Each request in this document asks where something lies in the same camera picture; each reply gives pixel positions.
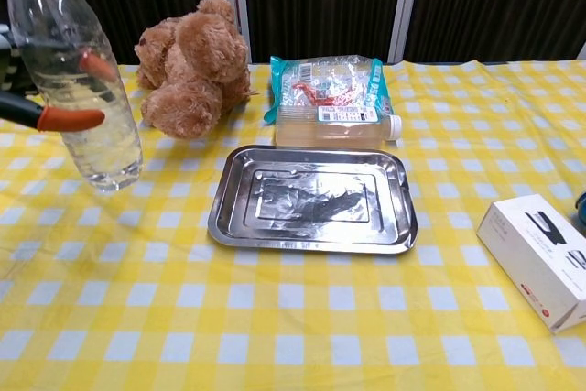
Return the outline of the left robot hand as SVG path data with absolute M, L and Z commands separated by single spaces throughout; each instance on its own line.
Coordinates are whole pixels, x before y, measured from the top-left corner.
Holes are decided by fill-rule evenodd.
M 89 44 L 51 43 L 42 48 L 48 54 L 72 51 L 72 55 L 62 62 L 73 68 L 73 83 L 81 87 L 81 92 L 74 96 L 73 106 L 66 109 L 62 104 L 41 105 L 27 98 L 29 92 L 40 89 L 38 86 L 14 86 L 17 73 L 24 64 L 10 28 L 3 24 L 1 52 L 9 58 L 1 79 L 1 118 L 38 131 L 61 133 L 89 130 L 101 125 L 105 112 L 98 107 L 98 103 L 113 103 L 116 100 L 113 87 L 119 80 L 119 74 L 115 66 L 105 59 L 100 50 Z

